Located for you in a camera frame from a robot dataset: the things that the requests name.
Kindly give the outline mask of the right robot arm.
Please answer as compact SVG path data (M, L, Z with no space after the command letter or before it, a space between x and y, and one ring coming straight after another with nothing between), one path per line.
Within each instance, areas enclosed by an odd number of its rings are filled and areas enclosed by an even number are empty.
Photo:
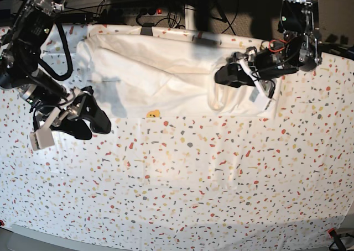
M94 133L108 134L111 122L93 96L93 88L60 84L71 77L73 64L63 26L57 22L65 0L26 0L13 25L1 38L1 89L15 88L30 104L33 150L54 145L53 132L63 132L78 140L90 140ZM41 46L56 26L63 45L67 72L58 75L41 59Z

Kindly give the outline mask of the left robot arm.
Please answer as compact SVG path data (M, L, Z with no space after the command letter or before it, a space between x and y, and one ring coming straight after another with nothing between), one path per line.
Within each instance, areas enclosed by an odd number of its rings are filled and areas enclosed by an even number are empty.
M313 71L322 63L318 0L283 0L278 30L282 39L271 40L265 49L233 53L214 75L219 85L255 87L255 103L264 111L273 103L278 78Z

